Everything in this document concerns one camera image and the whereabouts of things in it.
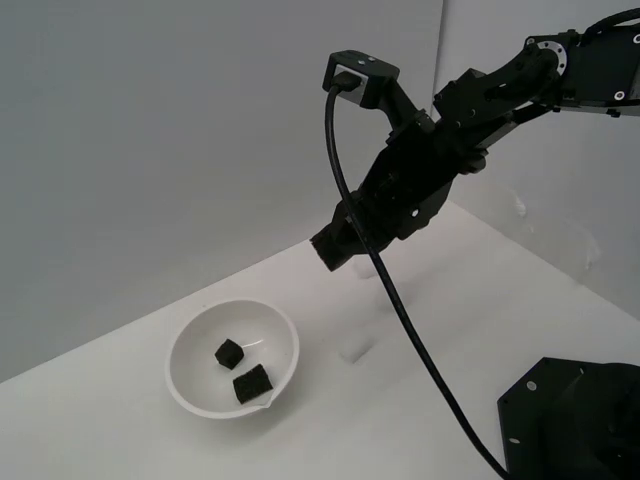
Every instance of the white wall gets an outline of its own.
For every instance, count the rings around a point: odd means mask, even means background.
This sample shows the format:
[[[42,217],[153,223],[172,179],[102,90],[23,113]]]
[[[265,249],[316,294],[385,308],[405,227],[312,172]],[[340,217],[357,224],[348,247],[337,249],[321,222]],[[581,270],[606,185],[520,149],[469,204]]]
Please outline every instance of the white wall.
[[[631,0],[449,0],[437,84],[491,72],[529,35],[584,31]],[[452,198],[640,318],[640,119],[562,112],[520,127]]]
[[[2,2],[0,381],[319,230],[328,54],[427,105],[441,4]],[[360,179],[388,127],[338,108]]]

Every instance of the white bowl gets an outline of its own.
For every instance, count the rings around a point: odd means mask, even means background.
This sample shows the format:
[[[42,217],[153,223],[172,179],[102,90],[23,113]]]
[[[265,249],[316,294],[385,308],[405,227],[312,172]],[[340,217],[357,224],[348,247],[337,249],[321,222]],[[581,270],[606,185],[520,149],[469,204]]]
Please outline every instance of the white bowl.
[[[215,358],[227,338],[242,346],[245,355],[233,370]],[[173,398],[196,415],[242,417],[271,406],[291,380],[299,354],[298,333],[284,313],[256,300],[231,300],[205,310],[178,333],[167,356],[165,379]],[[241,405],[233,379],[259,363],[273,390]]]

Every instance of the bowl rim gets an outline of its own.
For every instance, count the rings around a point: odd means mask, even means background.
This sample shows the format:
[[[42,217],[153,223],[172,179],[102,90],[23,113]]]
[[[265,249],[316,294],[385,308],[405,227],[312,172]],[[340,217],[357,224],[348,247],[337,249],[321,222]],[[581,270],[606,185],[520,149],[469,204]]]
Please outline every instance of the bowl rim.
[[[278,315],[280,315],[280,317],[282,317],[282,319],[285,321],[285,323],[289,327],[289,333],[291,333],[291,338],[292,338],[292,341],[293,341],[293,355],[292,355],[292,358],[291,358],[291,362],[289,363],[289,368],[287,369],[287,371],[286,371],[284,377],[282,378],[282,380],[280,380],[279,384],[276,386],[276,388],[274,388],[273,393],[271,394],[271,400],[269,401],[268,404],[266,404],[266,405],[254,405],[254,406],[246,407],[246,408],[240,407],[239,410],[235,410],[233,412],[213,412],[213,411],[210,411],[210,410],[204,410],[202,408],[196,407],[195,405],[193,405],[192,403],[187,401],[182,396],[182,394],[180,394],[180,392],[178,391],[178,389],[174,385],[173,378],[171,377],[171,357],[173,356],[173,351],[175,349],[175,346],[176,346],[176,343],[177,343],[178,339],[180,338],[182,333],[187,329],[187,327],[189,325],[191,325],[191,323],[194,320],[196,320],[198,317],[200,317],[200,315],[204,314],[205,312],[208,312],[209,310],[212,310],[212,309],[214,309],[216,307],[219,307],[221,305],[224,305],[224,304],[227,304],[227,303],[233,303],[233,302],[253,302],[253,303],[258,303],[258,304],[264,305],[265,307],[268,307],[268,308],[272,309]],[[293,373],[294,373],[294,371],[295,371],[295,369],[296,369],[296,367],[298,365],[299,356],[300,356],[300,338],[298,337],[298,331],[296,329],[295,324],[291,321],[291,319],[289,318],[289,316],[286,313],[284,313],[282,310],[280,310],[278,307],[272,305],[271,303],[265,302],[264,300],[258,300],[256,298],[250,298],[250,297],[229,298],[229,299],[221,300],[219,302],[214,303],[213,305],[208,305],[207,307],[203,308],[200,312],[198,312],[196,315],[194,315],[189,321],[187,321],[182,326],[182,328],[180,328],[179,331],[175,334],[175,336],[173,337],[173,340],[171,342],[171,346],[169,348],[169,353],[167,354],[166,360],[165,360],[165,366],[164,366],[165,383],[167,384],[167,388],[171,392],[171,395],[176,400],[176,402],[178,402],[184,409],[190,411],[191,413],[193,413],[195,415],[198,415],[198,416],[204,417],[204,418],[219,419],[219,420],[228,419],[228,418],[244,417],[245,415],[249,415],[251,413],[257,412],[258,410],[262,410],[262,409],[265,409],[265,408],[268,408],[269,406],[271,406],[273,401],[280,395],[280,393],[282,393],[284,388],[288,385],[289,381],[291,380],[291,377],[293,377]]]

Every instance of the black foam cube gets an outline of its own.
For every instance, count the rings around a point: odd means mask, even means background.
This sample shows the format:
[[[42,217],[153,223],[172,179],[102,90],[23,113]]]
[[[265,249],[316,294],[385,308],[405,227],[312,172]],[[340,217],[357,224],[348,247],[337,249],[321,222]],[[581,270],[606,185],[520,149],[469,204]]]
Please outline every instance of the black foam cube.
[[[273,390],[269,375],[260,363],[244,375],[234,379],[233,388],[236,391],[238,401],[242,404]]]
[[[236,365],[238,365],[243,358],[244,351],[242,347],[229,339],[225,340],[216,352],[218,363],[223,367],[227,367],[229,370],[236,368]]]

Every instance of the robotic arm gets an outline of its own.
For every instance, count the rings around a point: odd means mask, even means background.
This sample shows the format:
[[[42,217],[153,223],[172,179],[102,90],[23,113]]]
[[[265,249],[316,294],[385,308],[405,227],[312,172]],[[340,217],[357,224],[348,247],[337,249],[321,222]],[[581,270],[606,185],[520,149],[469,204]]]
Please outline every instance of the robotic arm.
[[[399,69],[361,52],[329,58],[323,88],[348,72],[360,85],[341,97],[382,110],[392,127],[387,147],[352,192],[377,251],[426,227],[458,174],[486,165],[487,148],[518,125],[548,112],[640,115],[640,9],[608,17],[579,34],[534,36],[499,70],[469,69],[434,97],[434,122],[398,83]],[[311,242],[329,270],[365,253],[343,202]]]

